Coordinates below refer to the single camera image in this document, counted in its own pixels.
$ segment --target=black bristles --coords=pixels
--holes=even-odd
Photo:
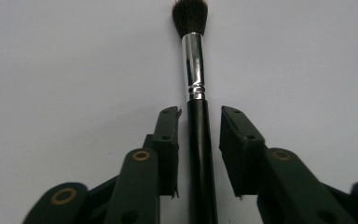
[[[202,0],[179,0],[173,6],[172,17],[182,38],[189,33],[204,35],[208,6]]]

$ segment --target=silver ferrule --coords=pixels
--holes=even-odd
[[[190,33],[182,38],[183,68],[185,72],[187,100],[205,100],[202,35]]]

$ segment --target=black handle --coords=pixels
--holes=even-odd
[[[191,221],[199,224],[217,224],[208,102],[190,100],[187,107],[191,162]]]

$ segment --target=makeup brush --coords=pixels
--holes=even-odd
[[[205,99],[202,36],[208,7],[202,0],[179,0],[172,9],[182,38],[187,85],[191,163],[191,222],[217,224],[208,103]]]

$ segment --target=gold circular fastener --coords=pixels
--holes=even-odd
[[[281,161],[290,161],[292,159],[289,153],[280,150],[274,151],[272,156]]]
[[[76,189],[73,188],[66,188],[60,189],[51,197],[51,203],[55,205],[62,205],[71,202],[77,195]]]
[[[145,161],[150,158],[150,153],[148,153],[146,151],[137,151],[134,154],[132,154],[132,157],[136,161]]]

